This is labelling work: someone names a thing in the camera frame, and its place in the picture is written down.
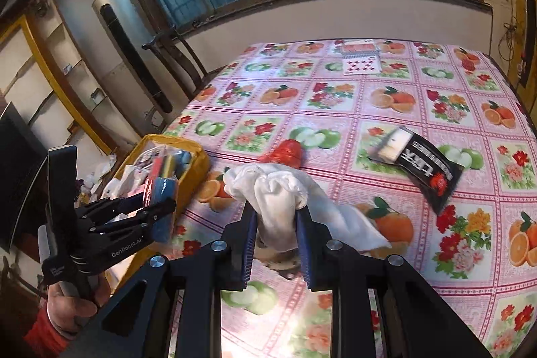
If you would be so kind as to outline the person's left hand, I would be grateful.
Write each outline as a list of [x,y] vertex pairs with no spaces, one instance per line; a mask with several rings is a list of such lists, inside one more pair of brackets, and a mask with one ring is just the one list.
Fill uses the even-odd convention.
[[100,274],[91,301],[65,295],[60,284],[47,289],[46,313],[56,331],[72,339],[82,329],[82,322],[91,319],[108,302],[111,289],[106,276]]

